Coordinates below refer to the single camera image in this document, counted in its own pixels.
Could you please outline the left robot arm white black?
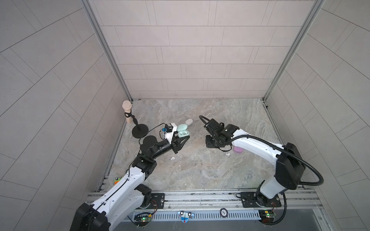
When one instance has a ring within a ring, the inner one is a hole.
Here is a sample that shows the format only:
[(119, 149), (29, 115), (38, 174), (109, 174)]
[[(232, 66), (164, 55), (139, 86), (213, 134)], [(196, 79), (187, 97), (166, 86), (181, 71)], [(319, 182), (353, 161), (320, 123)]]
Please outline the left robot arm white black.
[(129, 214), (139, 207), (150, 204), (152, 190), (143, 184), (157, 166), (156, 158), (173, 151), (178, 153), (190, 137), (172, 137), (157, 141), (155, 136), (146, 136), (140, 151), (123, 178), (92, 204), (84, 203), (76, 211), (70, 230), (112, 231)]

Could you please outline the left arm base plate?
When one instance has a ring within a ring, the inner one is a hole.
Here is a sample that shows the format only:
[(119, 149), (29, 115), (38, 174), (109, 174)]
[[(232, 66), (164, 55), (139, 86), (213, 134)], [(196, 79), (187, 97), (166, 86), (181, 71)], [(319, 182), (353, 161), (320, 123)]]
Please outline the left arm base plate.
[(163, 209), (165, 201), (164, 193), (152, 193), (150, 195), (145, 195), (142, 205), (139, 209)]

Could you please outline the green earbud charging case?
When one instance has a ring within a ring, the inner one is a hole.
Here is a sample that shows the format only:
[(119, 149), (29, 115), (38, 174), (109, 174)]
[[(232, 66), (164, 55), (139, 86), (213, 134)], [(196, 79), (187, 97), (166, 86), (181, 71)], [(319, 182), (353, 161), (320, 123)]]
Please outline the green earbud charging case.
[(189, 136), (190, 133), (187, 130), (188, 125), (187, 124), (181, 124), (177, 127), (178, 137), (186, 137)]

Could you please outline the pink earbud charging case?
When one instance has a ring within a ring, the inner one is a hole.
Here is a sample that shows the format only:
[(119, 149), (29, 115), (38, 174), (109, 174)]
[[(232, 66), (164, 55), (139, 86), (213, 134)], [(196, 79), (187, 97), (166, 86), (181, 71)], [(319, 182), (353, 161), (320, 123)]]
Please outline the pink earbud charging case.
[(236, 146), (234, 146), (233, 147), (233, 151), (235, 152), (235, 153), (243, 153), (243, 151), (244, 151), (244, 149), (243, 148), (241, 148), (241, 147), (236, 147)]

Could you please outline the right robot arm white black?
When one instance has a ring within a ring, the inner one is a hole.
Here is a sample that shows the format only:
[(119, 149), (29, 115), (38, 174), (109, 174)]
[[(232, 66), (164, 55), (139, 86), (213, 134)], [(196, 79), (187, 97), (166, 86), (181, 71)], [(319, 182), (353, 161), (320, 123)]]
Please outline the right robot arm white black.
[(272, 199), (286, 190), (295, 190), (301, 180), (306, 166), (295, 145), (274, 144), (258, 137), (251, 136), (239, 127), (218, 123), (214, 119), (199, 117), (209, 132), (206, 136), (206, 147), (222, 149), (226, 146), (238, 147), (262, 157), (275, 168), (275, 175), (263, 181), (254, 193), (254, 201), (260, 207), (272, 204)]

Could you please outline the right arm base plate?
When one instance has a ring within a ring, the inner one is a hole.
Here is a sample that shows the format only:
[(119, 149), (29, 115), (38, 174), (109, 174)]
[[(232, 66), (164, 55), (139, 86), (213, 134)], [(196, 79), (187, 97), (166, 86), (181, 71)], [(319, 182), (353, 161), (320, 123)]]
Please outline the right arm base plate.
[(237, 198), (241, 200), (244, 208), (280, 208), (283, 202), (283, 197), (279, 195), (275, 195), (272, 199), (258, 199), (255, 192), (241, 192), (238, 193)]

